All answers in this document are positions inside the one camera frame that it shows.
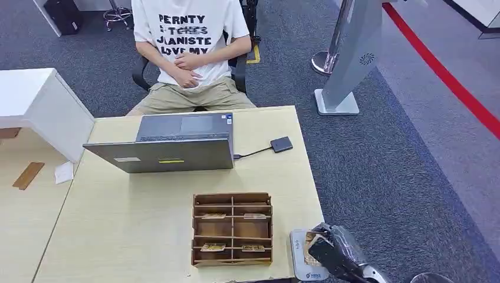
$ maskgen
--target khaki shorts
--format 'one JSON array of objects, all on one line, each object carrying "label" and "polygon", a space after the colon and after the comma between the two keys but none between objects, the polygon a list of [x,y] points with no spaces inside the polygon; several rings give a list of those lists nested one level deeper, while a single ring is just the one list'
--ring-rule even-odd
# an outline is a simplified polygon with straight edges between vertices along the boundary
[{"label": "khaki shorts", "polygon": [[222,77],[211,85],[194,90],[157,83],[127,116],[192,112],[197,106],[203,106],[208,111],[255,108],[248,97],[236,89],[231,78]]}]

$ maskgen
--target laptop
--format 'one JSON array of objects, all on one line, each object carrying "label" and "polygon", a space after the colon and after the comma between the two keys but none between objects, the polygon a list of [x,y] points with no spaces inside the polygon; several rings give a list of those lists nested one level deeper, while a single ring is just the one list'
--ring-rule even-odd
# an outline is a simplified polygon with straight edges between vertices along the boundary
[{"label": "laptop", "polygon": [[83,147],[127,173],[231,169],[233,115],[143,116],[135,142]]}]

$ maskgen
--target laptop keyboard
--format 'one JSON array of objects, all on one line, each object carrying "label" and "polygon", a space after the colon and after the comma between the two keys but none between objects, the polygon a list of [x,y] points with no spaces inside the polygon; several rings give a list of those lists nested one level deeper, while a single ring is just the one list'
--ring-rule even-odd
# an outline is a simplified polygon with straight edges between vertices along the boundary
[{"label": "laptop keyboard", "polygon": [[228,133],[219,134],[184,134],[179,136],[142,136],[140,142],[163,142],[170,140],[199,140],[229,138]]}]

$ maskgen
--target printed text on t-shirt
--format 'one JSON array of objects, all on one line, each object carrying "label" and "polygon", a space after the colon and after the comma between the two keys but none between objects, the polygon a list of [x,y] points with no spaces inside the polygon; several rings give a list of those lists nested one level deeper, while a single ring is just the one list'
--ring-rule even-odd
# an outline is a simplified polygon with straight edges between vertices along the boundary
[{"label": "printed text on t-shirt", "polygon": [[[178,55],[186,52],[184,47],[175,47],[175,45],[212,45],[211,37],[183,37],[182,35],[205,35],[208,34],[207,27],[200,26],[185,26],[186,24],[203,24],[205,19],[204,15],[187,15],[187,16],[168,16],[159,14],[160,19],[160,31],[164,32],[166,35],[161,36],[156,40],[159,44],[167,45],[159,46],[159,50],[162,54]],[[172,27],[172,25],[183,25],[181,27]],[[207,53],[208,48],[201,47],[189,47],[188,52],[200,54]]]}]

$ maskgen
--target yellow tape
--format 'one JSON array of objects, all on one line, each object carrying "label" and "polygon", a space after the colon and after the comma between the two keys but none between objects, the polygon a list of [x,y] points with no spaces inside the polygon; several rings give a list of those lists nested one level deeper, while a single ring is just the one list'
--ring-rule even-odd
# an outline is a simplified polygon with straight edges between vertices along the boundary
[{"label": "yellow tape", "polygon": [[184,163],[184,160],[158,160],[159,163]]},{"label": "yellow tape", "polygon": [[261,53],[259,52],[259,45],[254,45],[255,60],[247,60],[247,64],[257,64],[261,62]]}]

